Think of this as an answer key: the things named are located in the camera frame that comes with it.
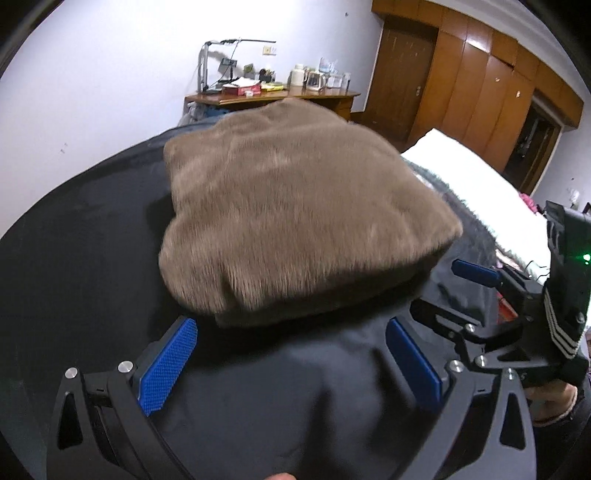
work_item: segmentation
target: wall outlet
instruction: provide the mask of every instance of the wall outlet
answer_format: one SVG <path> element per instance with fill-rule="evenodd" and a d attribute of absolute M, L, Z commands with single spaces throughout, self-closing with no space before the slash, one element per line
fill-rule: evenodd
<path fill-rule="evenodd" d="M 270 45 L 265 45 L 262 48 L 263 55 L 277 55 L 277 47 L 271 47 Z"/>

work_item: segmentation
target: wooden desk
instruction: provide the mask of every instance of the wooden desk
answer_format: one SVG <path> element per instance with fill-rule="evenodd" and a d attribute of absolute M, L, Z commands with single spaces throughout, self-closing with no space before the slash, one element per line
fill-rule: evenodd
<path fill-rule="evenodd" d="M 353 99 L 358 95 L 360 95 L 358 92 L 352 92 L 350 90 L 345 91 L 345 89 L 338 88 L 325 88 L 319 92 L 314 92 L 300 87 L 281 90 L 279 92 L 262 93 L 252 97 L 228 95 L 227 93 L 215 93 L 212 95 L 194 93 L 185 97 L 183 113 L 188 111 L 187 105 L 191 102 L 203 103 L 205 105 L 212 105 L 236 111 L 247 108 L 256 108 L 271 102 L 276 102 L 277 100 L 294 97 L 318 103 L 318 105 L 322 105 L 332 110 L 339 116 L 345 118 L 345 120 L 349 120 L 351 117 Z"/>

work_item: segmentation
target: metal screw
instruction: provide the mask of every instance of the metal screw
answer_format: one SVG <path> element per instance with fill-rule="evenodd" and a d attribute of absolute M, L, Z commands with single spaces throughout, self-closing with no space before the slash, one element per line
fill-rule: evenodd
<path fill-rule="evenodd" d="M 74 378 L 76 375 L 78 375 L 78 369 L 76 367 L 70 367 L 66 370 L 66 378 Z"/>
<path fill-rule="evenodd" d="M 487 361 L 486 361 L 486 357 L 484 355 L 477 356 L 475 362 L 480 368 L 486 367 Z"/>
<path fill-rule="evenodd" d="M 119 370 L 122 374 L 128 374 L 129 372 L 131 372 L 131 369 L 133 367 L 134 367 L 133 362 L 126 360 L 125 362 L 121 362 L 119 364 L 119 366 L 117 367 L 117 370 Z"/>
<path fill-rule="evenodd" d="M 452 360 L 449 362 L 449 370 L 457 374 L 461 374 L 464 371 L 464 364 L 459 360 Z"/>

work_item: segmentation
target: folded fur fabric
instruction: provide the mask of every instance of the folded fur fabric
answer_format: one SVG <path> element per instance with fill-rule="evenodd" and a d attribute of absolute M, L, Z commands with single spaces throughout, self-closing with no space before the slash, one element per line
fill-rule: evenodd
<path fill-rule="evenodd" d="M 304 100 L 169 140 L 172 295 L 221 326 L 267 325 L 374 296 L 432 268 L 462 224 L 383 138 Z"/>

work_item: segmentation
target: white wall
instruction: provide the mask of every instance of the white wall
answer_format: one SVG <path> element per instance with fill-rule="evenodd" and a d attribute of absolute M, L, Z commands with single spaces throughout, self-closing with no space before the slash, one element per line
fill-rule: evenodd
<path fill-rule="evenodd" d="M 573 62 L 550 30 L 518 0 L 433 0 L 461 11 L 516 38 L 525 48 L 548 64 L 583 99 L 585 107 L 579 128 L 564 132 L 534 200 L 569 205 L 568 189 L 580 192 L 580 205 L 591 201 L 591 93 Z"/>
<path fill-rule="evenodd" d="M 225 0 L 220 12 L 211 0 L 65 0 L 0 79 L 0 236 L 59 184 L 174 127 L 207 40 L 277 40 L 276 57 L 243 43 L 235 58 L 269 63 L 278 80 L 295 63 L 335 59 L 362 92 L 353 110 L 363 109 L 382 28 L 371 0 L 244 5 Z M 211 77 L 216 68 L 212 61 Z"/>

